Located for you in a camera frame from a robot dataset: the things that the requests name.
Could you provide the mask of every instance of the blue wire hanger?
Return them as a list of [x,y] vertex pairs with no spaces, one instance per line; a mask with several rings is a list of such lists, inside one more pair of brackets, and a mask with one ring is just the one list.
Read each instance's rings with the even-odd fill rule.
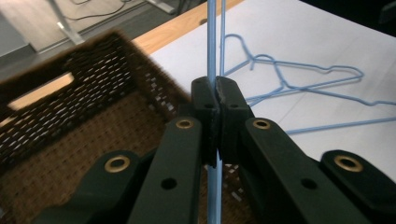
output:
[[[319,88],[324,88],[324,87],[330,87],[335,84],[347,84],[350,83],[351,81],[360,81],[363,79],[364,74],[363,72],[353,66],[346,66],[346,65],[333,65],[330,67],[322,67],[310,63],[294,63],[294,62],[284,62],[284,61],[278,61],[274,57],[267,55],[267,54],[258,54],[258,55],[253,55],[250,50],[248,49],[248,46],[245,43],[245,40],[243,39],[242,36],[236,35],[236,34],[230,34],[226,35],[224,37],[224,40],[226,38],[237,38],[242,46],[243,51],[245,52],[247,59],[238,64],[237,66],[232,67],[228,71],[223,73],[223,76],[227,77],[228,75],[232,74],[233,72],[237,71],[238,69],[250,64],[250,70],[254,69],[254,66],[256,63],[266,63],[266,64],[271,64],[275,71],[276,75],[279,79],[279,87],[275,88],[272,91],[269,91],[265,94],[260,94],[252,97],[246,98],[247,102],[249,103],[250,106],[254,106],[258,104],[259,102],[268,99],[270,97],[276,96],[276,95],[281,95],[281,94],[286,94],[286,93],[291,93],[291,92],[298,92],[298,91],[307,91],[307,92],[312,92],[316,94],[322,94],[326,96],[331,96],[331,97],[337,97],[341,99],[346,99],[349,101],[355,101],[363,105],[368,105],[368,106],[375,106],[375,105],[396,105],[396,102],[391,102],[391,101],[373,101],[373,102],[368,102],[365,100],[362,100],[361,98],[354,97],[354,96],[348,96],[340,93],[335,93],[335,92],[330,92],[330,91],[321,91]],[[321,74],[329,74],[332,71],[346,71],[351,76],[349,77],[343,77],[343,78],[338,78],[334,79],[331,81],[325,81],[325,82],[319,82],[315,84],[310,84],[310,85],[305,85],[305,86],[294,86],[290,85],[289,82],[285,79],[283,76],[283,73],[279,66],[291,66],[291,67],[298,67],[298,68],[303,68],[303,69],[309,69],[309,70],[317,70]],[[351,127],[351,126],[357,126],[357,125],[365,125],[365,124],[371,124],[371,123],[378,123],[378,122],[388,122],[388,121],[394,121],[396,120],[396,117],[394,118],[385,118],[385,119],[370,119],[370,120],[363,120],[363,121],[354,121],[354,122],[348,122],[348,123],[338,123],[338,124],[332,124],[332,125],[324,125],[324,126],[318,126],[318,127],[311,127],[311,128],[304,128],[304,129],[297,129],[297,130],[291,130],[291,131],[286,131],[288,134],[294,134],[294,133],[307,133],[307,132],[313,132],[313,131],[321,131],[321,130],[329,130],[329,129],[334,129],[334,128],[342,128],[342,127]]]

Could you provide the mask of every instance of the brass grommet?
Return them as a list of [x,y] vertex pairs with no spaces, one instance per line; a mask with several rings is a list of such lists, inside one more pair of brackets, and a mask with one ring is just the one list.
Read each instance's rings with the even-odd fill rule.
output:
[[[121,161],[121,165],[114,165],[114,161]],[[130,163],[131,161],[128,157],[122,155],[115,156],[106,162],[105,170],[109,173],[118,173],[128,168]]]
[[271,124],[268,121],[263,120],[263,119],[254,120],[253,121],[253,126],[258,128],[258,129],[263,129],[263,130],[271,128]]
[[339,167],[350,172],[357,173],[363,170],[363,165],[352,157],[339,155],[334,158],[334,162]]
[[194,126],[194,122],[192,120],[189,119],[181,119],[176,123],[176,126],[179,129],[189,129],[192,126]]

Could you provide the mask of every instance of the wire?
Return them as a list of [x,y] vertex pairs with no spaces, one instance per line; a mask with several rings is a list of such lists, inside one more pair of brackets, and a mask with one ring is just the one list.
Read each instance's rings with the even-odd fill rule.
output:
[[81,21],[81,20],[88,19],[88,18],[110,16],[110,15],[113,15],[113,14],[121,11],[125,7],[126,3],[129,2],[129,1],[130,0],[121,0],[121,2],[122,2],[122,6],[121,7],[119,7],[117,10],[115,10],[113,12],[109,12],[109,13],[105,13],[105,14],[90,15],[90,16],[84,16],[84,17],[80,17],[80,18],[70,18],[70,17],[67,17],[67,16],[64,16],[64,17],[66,19],[70,20],[70,21]]
[[74,0],[70,0],[70,2],[71,3],[73,3],[74,5],[81,5],[81,4],[84,4],[84,3],[87,3],[87,2],[90,2],[91,0],[85,0],[85,1],[83,1],[83,2],[79,2],[79,3],[77,3],[77,2],[75,2]]
[[[216,90],[216,0],[207,1],[207,76],[212,88]],[[222,160],[216,154],[216,168],[207,169],[207,223],[221,223]]]
[[[281,95],[281,94],[286,94],[286,93],[291,93],[291,92],[297,92],[297,91],[308,91],[316,94],[321,94],[321,95],[326,95],[326,96],[331,96],[331,97],[336,97],[336,98],[341,98],[349,101],[354,101],[357,103],[360,103],[362,105],[367,105],[367,106],[375,106],[375,105],[396,105],[396,102],[392,101],[373,101],[373,102],[368,102],[365,100],[362,100],[361,98],[354,97],[354,96],[348,96],[340,93],[335,93],[335,92],[330,92],[330,91],[320,91],[318,90],[319,87],[330,87],[335,84],[342,84],[342,83],[349,83],[350,81],[360,81],[363,77],[364,74],[363,72],[352,66],[346,66],[346,65],[333,65],[329,67],[322,67],[318,66],[315,64],[310,64],[310,63],[294,63],[294,62],[284,62],[284,61],[278,61],[274,57],[267,55],[267,54],[258,54],[254,56],[248,49],[248,46],[245,43],[245,40],[243,39],[242,36],[236,35],[236,34],[230,34],[226,35],[225,38],[230,38],[234,37],[237,38],[242,46],[243,51],[245,52],[247,59],[238,64],[237,66],[232,67],[229,69],[227,72],[223,73],[223,76],[228,76],[231,73],[237,71],[238,69],[250,64],[250,70],[254,69],[254,65],[256,63],[267,63],[271,64],[275,70],[276,70],[276,75],[279,78],[279,87],[275,88],[272,91],[269,91],[265,94],[261,95],[256,95],[252,97],[246,98],[247,102],[250,102],[250,106],[254,106],[258,104],[259,102],[268,99],[270,97],[276,96],[276,95]],[[222,50],[225,49],[224,44],[220,44],[220,47]],[[303,69],[309,69],[309,70],[316,70],[319,71],[321,74],[329,74],[331,71],[348,71],[352,76],[349,77],[343,77],[339,79],[335,79],[332,81],[325,81],[325,82],[320,82],[320,83],[315,83],[315,84],[310,84],[310,85],[305,85],[305,86],[293,86],[290,85],[289,82],[284,78],[283,73],[279,66],[293,66],[293,67],[298,67],[298,68],[303,68]],[[224,60],[220,61],[220,67],[223,70],[224,69]],[[310,128],[303,128],[303,129],[297,129],[297,130],[290,130],[286,131],[287,134],[296,134],[296,133],[308,133],[308,132],[314,132],[314,131],[322,131],[322,130],[329,130],[329,129],[335,129],[335,128],[343,128],[343,127],[352,127],[352,126],[358,126],[358,125],[366,125],[366,124],[373,124],[373,123],[379,123],[379,122],[389,122],[389,121],[395,121],[396,117],[394,118],[384,118],[384,119],[369,119],[369,120],[362,120],[362,121],[353,121],[353,122],[347,122],[347,123],[337,123],[337,124],[331,124],[331,125],[323,125],[323,126],[318,126],[318,127],[310,127]]]
[[181,15],[182,13],[190,10],[191,0],[179,0],[177,6],[177,16]]

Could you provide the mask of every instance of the screw hole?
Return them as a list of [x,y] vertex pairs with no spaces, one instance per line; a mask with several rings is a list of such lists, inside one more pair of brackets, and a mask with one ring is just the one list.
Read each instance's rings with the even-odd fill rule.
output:
[[253,121],[253,126],[258,129],[269,129],[271,127],[271,124],[266,120],[257,119]]
[[301,184],[306,188],[306,189],[317,189],[318,185],[315,181],[309,178],[304,178],[301,180]]
[[163,189],[174,189],[177,186],[177,182],[174,178],[166,178],[161,182]]
[[361,172],[363,170],[363,165],[352,157],[338,155],[334,158],[334,162],[339,167],[350,172]]
[[105,164],[105,170],[109,173],[118,173],[128,168],[131,161],[129,158],[119,155],[109,159]]
[[178,122],[176,123],[176,126],[177,126],[179,129],[189,129],[189,128],[191,128],[193,125],[194,125],[194,123],[192,122],[192,120],[189,120],[189,119],[183,119],[183,120],[180,120],[180,121],[178,121]]

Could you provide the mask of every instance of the basket handle opening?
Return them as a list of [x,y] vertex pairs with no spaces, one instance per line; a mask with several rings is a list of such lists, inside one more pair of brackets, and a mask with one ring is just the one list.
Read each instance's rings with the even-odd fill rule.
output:
[[[24,95],[18,97],[17,99],[8,103],[8,105],[4,105],[2,107],[6,107],[8,111],[18,111],[26,106],[32,105],[40,99],[52,95],[56,91],[63,89],[69,86],[74,81],[74,77],[72,73],[68,72],[60,77],[56,77],[55,79],[41,85],[38,88],[35,88],[32,91],[25,93]],[[0,127],[8,124],[13,120],[12,117],[1,118],[0,119]]]

